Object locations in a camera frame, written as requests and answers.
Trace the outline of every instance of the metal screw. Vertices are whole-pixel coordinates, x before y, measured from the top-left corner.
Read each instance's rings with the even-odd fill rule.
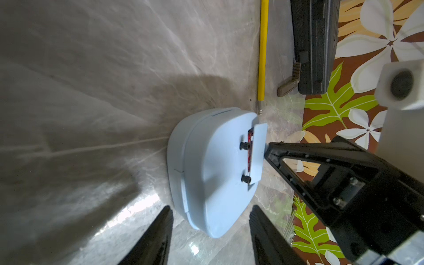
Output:
[[[242,175],[241,181],[246,182],[247,184],[250,184],[250,182],[252,181],[252,178],[249,176]]]
[[[241,142],[240,143],[240,150],[244,149],[244,150],[249,150],[250,149],[250,143],[249,142]]]
[[[262,101],[258,101],[258,115],[262,115],[262,106],[261,106],[261,102]]]
[[[335,204],[335,205],[339,205],[340,204],[340,199],[339,198],[337,198],[337,197],[334,197],[333,198],[333,203]]]
[[[352,184],[352,185],[356,185],[356,184],[358,184],[358,180],[357,180],[355,177],[351,177],[351,178],[349,179],[349,182],[350,182],[350,184]]]

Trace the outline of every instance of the gray marble surface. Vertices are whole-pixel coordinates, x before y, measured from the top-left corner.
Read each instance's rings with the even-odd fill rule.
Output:
[[[254,110],[260,1],[0,3],[0,263],[117,264],[172,205],[166,146],[184,117]],[[288,0],[270,1],[268,141],[301,128]],[[264,165],[253,201],[220,239],[174,211],[168,264],[253,264],[258,204],[283,228],[292,190]]]

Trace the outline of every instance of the white flower pattern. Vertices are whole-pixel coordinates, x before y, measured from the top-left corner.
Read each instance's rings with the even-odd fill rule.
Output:
[[[330,251],[328,250],[325,251],[324,256],[327,259],[328,263],[330,263],[331,265],[340,265],[340,260],[336,257],[336,255],[334,255]],[[324,264],[315,262],[315,265],[324,265]]]
[[[337,243],[337,241],[336,241],[336,239],[334,238],[333,233],[331,232],[330,228],[326,226],[326,227],[325,227],[325,229],[327,230],[328,238],[329,238],[331,241],[333,241],[333,242]]]
[[[346,139],[353,139],[364,134],[364,136],[359,137],[355,143],[365,149],[368,149],[370,134],[377,142],[380,140],[381,133],[375,130],[383,127],[386,112],[387,110],[379,112],[375,115],[371,124],[369,124],[368,114],[364,110],[351,109],[349,111],[349,120],[362,128],[344,129],[338,131],[336,134]]]
[[[424,31],[424,3],[407,19],[396,34],[393,26],[393,6],[390,0],[365,0],[360,21],[367,30],[383,35],[379,39],[366,35],[350,35],[337,45],[336,57],[366,54],[384,48],[379,54],[358,67],[351,77],[355,93],[363,93],[377,87],[381,70],[391,62],[393,50],[399,61],[424,59],[424,42],[404,42],[405,38]]]

